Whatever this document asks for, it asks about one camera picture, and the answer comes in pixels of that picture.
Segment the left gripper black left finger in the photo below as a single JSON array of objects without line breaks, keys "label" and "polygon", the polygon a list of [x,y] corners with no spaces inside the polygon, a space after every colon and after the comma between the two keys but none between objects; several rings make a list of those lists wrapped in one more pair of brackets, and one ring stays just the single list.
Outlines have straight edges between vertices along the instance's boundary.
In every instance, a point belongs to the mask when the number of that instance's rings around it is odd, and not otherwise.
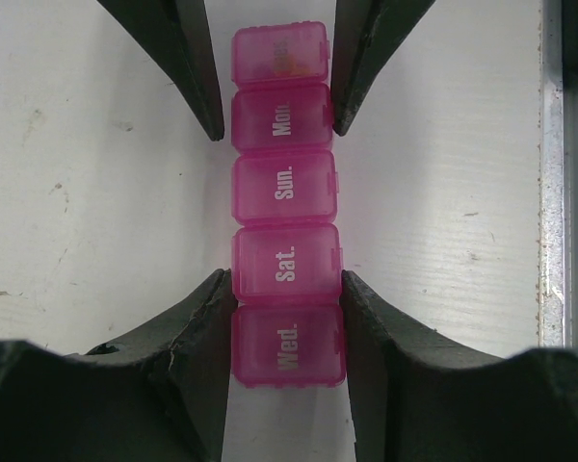
[{"label": "left gripper black left finger", "polygon": [[86,354],[0,341],[0,461],[218,461],[230,273]]}]

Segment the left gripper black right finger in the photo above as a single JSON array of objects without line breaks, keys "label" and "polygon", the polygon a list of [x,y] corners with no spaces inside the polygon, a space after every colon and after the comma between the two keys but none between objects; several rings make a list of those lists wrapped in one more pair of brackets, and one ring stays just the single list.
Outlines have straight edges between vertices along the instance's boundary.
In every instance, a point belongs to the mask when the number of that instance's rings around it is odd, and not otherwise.
[{"label": "left gripper black right finger", "polygon": [[453,341],[342,274],[360,461],[578,461],[578,348],[502,359]]}]

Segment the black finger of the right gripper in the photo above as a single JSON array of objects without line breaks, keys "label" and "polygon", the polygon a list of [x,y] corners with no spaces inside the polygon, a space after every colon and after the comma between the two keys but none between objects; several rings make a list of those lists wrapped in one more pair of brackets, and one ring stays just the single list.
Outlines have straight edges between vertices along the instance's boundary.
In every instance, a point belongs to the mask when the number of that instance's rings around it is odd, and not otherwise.
[{"label": "black finger of the right gripper", "polygon": [[434,0],[338,0],[330,91],[333,130],[349,131],[377,76]]},{"label": "black finger of the right gripper", "polygon": [[223,102],[203,0],[99,0],[166,73],[211,141],[224,136]]}]

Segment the pink weekly pill organizer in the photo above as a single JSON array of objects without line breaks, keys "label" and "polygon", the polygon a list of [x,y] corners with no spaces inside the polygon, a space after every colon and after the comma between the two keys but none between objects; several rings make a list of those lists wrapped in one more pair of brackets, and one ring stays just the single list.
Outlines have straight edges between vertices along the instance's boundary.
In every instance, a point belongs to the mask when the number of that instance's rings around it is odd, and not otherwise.
[{"label": "pink weekly pill organizer", "polygon": [[346,366],[326,27],[250,27],[231,45],[232,371],[333,387]]}]

